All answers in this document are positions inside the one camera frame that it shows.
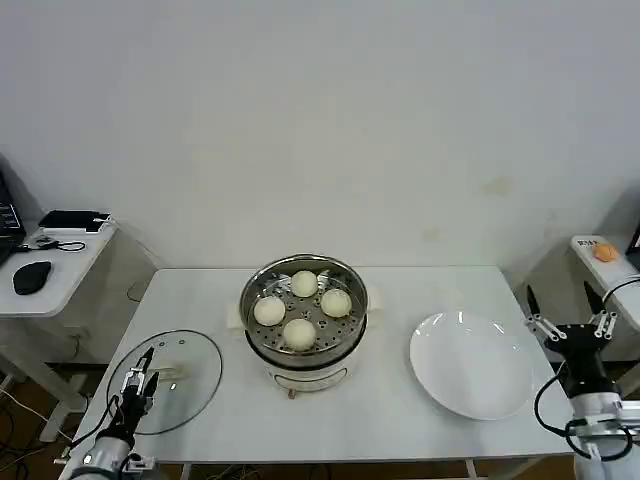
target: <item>white table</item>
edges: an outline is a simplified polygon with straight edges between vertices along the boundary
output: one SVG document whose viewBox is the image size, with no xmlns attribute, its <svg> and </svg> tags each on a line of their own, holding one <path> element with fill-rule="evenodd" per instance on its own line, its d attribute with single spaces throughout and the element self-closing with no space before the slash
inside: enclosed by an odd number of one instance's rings
<svg viewBox="0 0 640 480">
<path fill-rule="evenodd" d="M 620 252 L 620 256 L 612 262 L 601 262 L 593 256 L 592 249 L 596 242 L 614 245 Z M 607 239 L 599 235 L 578 235 L 571 239 L 571 249 L 604 291 L 619 284 L 625 277 L 638 274 L 638 270 L 624 256 L 626 247 L 624 240 L 617 237 Z M 630 327 L 640 332 L 640 283 L 631 284 L 616 291 L 611 301 Z M 617 383 L 623 397 L 640 388 L 640 364 L 625 373 Z"/>
<path fill-rule="evenodd" d="M 38 358 L 38 353 L 30 348 L 30 340 L 24 334 L 21 323 L 24 318 L 52 317 L 59 313 L 67 305 L 114 232 L 115 227 L 108 225 L 95 234 L 51 235 L 61 242 L 84 242 L 86 247 L 78 252 L 52 249 L 17 253 L 0 266 L 0 355 L 61 402 L 41 433 L 42 441 L 55 439 L 56 428 L 62 424 L 68 413 L 85 410 L 87 401 L 78 393 L 85 376 L 75 376 L 67 383 L 56 375 Z M 42 261 L 52 264 L 42 290 L 32 295 L 16 294 L 13 289 L 15 272 L 24 265 Z"/>
<path fill-rule="evenodd" d="M 237 302 L 252 270 L 157 272 L 77 436 L 96 425 L 109 378 L 132 347 L 156 333 L 186 328 L 217 343 L 224 373 L 215 397 L 196 419 L 162 435 L 137 436 L 136 450 L 161 462 L 395 462 L 570 452 L 562 439 L 536 423 L 532 400 L 506 420 L 473 421 L 437 404 L 411 371 L 409 339 L 418 323 L 434 312 L 466 309 L 496 319 L 521 342 L 532 360 L 535 389 L 553 375 L 496 267 L 357 270 L 375 286 L 383 307 L 371 318 L 358 368 L 338 386 L 295 400 L 288 400 L 267 378 L 243 336 L 226 326 L 228 307 Z M 543 417 L 554 425 L 564 425 L 572 415 L 557 383 L 541 407 Z M 92 443 L 90 439 L 76 449 L 75 461 Z"/>
</svg>

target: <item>perforated steamer tray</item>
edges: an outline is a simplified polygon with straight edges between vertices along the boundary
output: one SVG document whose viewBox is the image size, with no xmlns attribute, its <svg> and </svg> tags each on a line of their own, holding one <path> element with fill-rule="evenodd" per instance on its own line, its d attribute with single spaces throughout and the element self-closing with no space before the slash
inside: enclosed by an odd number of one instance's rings
<svg viewBox="0 0 640 480">
<path fill-rule="evenodd" d="M 318 291 L 308 298 L 291 292 L 291 277 L 300 270 L 318 276 Z M 320 308 L 322 295 L 333 288 L 349 294 L 352 308 L 342 318 L 332 318 Z M 253 308 L 260 298 L 275 295 L 286 306 L 285 317 L 278 325 L 260 325 Z M 318 255 L 295 255 L 278 260 L 258 271 L 245 286 L 240 300 L 240 315 L 247 338 L 254 348 L 270 360 L 285 367 L 313 367 L 340 357 L 359 341 L 365 324 L 367 293 L 359 275 L 342 262 Z M 291 320 L 304 318 L 316 329 L 316 341 L 306 352 L 294 352 L 283 341 L 282 330 Z"/>
</svg>

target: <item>black cable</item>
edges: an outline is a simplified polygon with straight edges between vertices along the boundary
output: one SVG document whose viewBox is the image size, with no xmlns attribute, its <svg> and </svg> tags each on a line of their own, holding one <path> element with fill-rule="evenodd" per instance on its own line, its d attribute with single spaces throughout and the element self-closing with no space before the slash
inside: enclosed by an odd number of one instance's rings
<svg viewBox="0 0 640 480">
<path fill-rule="evenodd" d="M 138 462 L 142 460 L 142 457 L 137 453 L 130 453 L 129 455 L 127 455 L 126 458 L 122 461 L 122 463 L 120 463 L 120 467 L 118 467 L 118 480 L 123 480 L 124 467 L 127 466 L 127 463 L 129 463 L 129 460 L 135 460 L 136 462 Z"/>
<path fill-rule="evenodd" d="M 87 244 L 84 242 L 58 242 L 55 247 L 63 252 L 79 252 L 87 248 Z"/>
<path fill-rule="evenodd" d="M 83 435 L 82 437 L 78 438 L 77 440 L 74 440 L 73 442 L 71 442 L 71 445 L 69 445 L 69 452 L 71 452 L 71 450 L 73 450 L 74 448 L 76 448 L 78 445 L 80 445 L 82 442 L 84 442 L 87 438 L 89 438 L 91 435 L 93 435 L 94 433 L 96 433 L 98 431 L 98 429 L 100 428 L 100 426 L 102 425 L 102 422 L 104 422 L 104 419 L 107 418 L 107 413 L 109 413 L 109 409 L 111 408 L 111 404 L 114 403 L 116 404 L 116 406 L 118 405 L 118 396 L 114 395 L 113 397 L 111 397 L 111 400 L 109 400 L 109 403 L 107 403 L 107 406 L 104 409 L 104 412 L 102 412 L 102 417 L 100 417 L 100 421 L 98 422 L 98 424 L 87 434 Z"/>
<path fill-rule="evenodd" d="M 547 389 L 551 386 L 553 382 L 558 380 L 558 378 L 560 377 L 561 370 L 562 370 L 561 368 L 558 369 L 558 373 L 556 373 L 551 378 L 551 380 L 545 383 L 542 386 L 542 388 L 538 390 L 538 393 L 536 393 L 536 398 L 533 400 L 533 414 L 536 416 L 536 420 L 538 420 L 538 423 L 540 424 L 540 426 L 542 426 L 542 428 L 544 428 L 545 430 L 548 430 L 551 433 L 558 435 L 559 437 L 564 437 L 565 431 L 563 429 L 557 428 L 552 425 L 549 425 L 548 423 L 545 423 L 545 421 L 542 420 L 542 417 L 540 416 L 540 399 L 542 398 L 542 394 L 547 391 Z"/>
<path fill-rule="evenodd" d="M 613 296 L 613 294 L 619 289 L 621 289 L 622 287 L 626 287 L 627 285 L 631 285 L 632 283 L 638 283 L 638 282 L 640 282 L 640 278 L 634 278 L 632 280 L 629 280 L 628 282 L 624 282 L 624 283 L 621 283 L 620 285 L 616 285 L 615 287 L 613 287 L 611 290 L 609 290 L 607 293 L 605 293 L 602 296 L 602 304 L 605 305 L 607 301 Z"/>
<path fill-rule="evenodd" d="M 586 422 L 584 420 L 571 420 L 569 422 L 567 422 L 567 426 L 564 429 L 564 438 L 567 441 L 567 444 L 571 447 L 571 450 L 573 450 L 574 452 L 576 452 L 578 455 L 580 455 L 583 458 L 586 458 L 587 460 L 591 460 L 591 455 L 588 454 L 587 452 L 585 452 L 584 450 L 581 450 L 580 448 L 578 448 L 574 443 L 573 440 L 571 440 L 571 433 L 570 430 L 573 427 L 576 426 L 580 426 L 580 425 L 586 425 Z M 613 462 L 614 460 L 619 460 L 622 457 L 625 457 L 633 448 L 633 436 L 631 435 L 631 432 L 629 432 L 629 430 L 620 425 L 619 426 L 620 430 L 622 430 L 624 432 L 624 436 L 625 439 L 627 441 L 627 443 L 625 444 L 624 448 L 622 450 L 620 450 L 618 453 L 613 454 L 613 455 L 605 455 L 600 457 L 600 461 L 602 462 Z"/>
<path fill-rule="evenodd" d="M 29 478 L 29 468 L 27 467 L 27 464 L 24 462 L 24 460 L 21 460 L 20 462 L 18 462 L 16 464 L 16 476 L 15 476 L 15 479 L 19 480 L 19 478 L 20 478 L 20 469 L 21 468 L 24 471 L 24 476 L 22 477 L 22 480 L 27 480 Z"/>
<path fill-rule="evenodd" d="M 9 430 L 9 434 L 7 435 L 7 439 L 4 442 L 0 441 L 0 457 L 4 454 L 5 450 L 10 449 L 9 446 L 11 444 L 11 439 L 13 438 L 13 432 L 16 428 L 16 422 L 13 419 L 13 415 L 4 405 L 0 405 L 0 409 L 2 409 L 1 413 L 4 413 L 9 419 L 9 424 L 11 425 L 11 429 Z"/>
</svg>

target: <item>orange object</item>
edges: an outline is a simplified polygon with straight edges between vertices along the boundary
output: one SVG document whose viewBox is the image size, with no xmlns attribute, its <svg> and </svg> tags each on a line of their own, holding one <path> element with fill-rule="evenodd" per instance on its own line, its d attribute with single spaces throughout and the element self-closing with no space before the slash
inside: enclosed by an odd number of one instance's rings
<svg viewBox="0 0 640 480">
<path fill-rule="evenodd" d="M 593 246 L 593 256 L 604 263 L 613 262 L 618 258 L 618 250 L 613 245 L 596 243 Z"/>
</svg>

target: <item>small device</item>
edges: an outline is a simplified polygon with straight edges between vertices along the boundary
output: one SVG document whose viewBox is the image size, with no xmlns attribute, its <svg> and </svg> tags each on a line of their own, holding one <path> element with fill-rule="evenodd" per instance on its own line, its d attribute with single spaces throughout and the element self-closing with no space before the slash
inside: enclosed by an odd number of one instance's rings
<svg viewBox="0 0 640 480">
<path fill-rule="evenodd" d="M 46 234 L 99 233 L 111 215 L 89 210 L 52 210 L 38 226 Z"/>
<path fill-rule="evenodd" d="M 13 247 L 22 243 L 24 237 L 24 225 L 0 174 L 0 265 L 13 253 Z"/>
</svg>

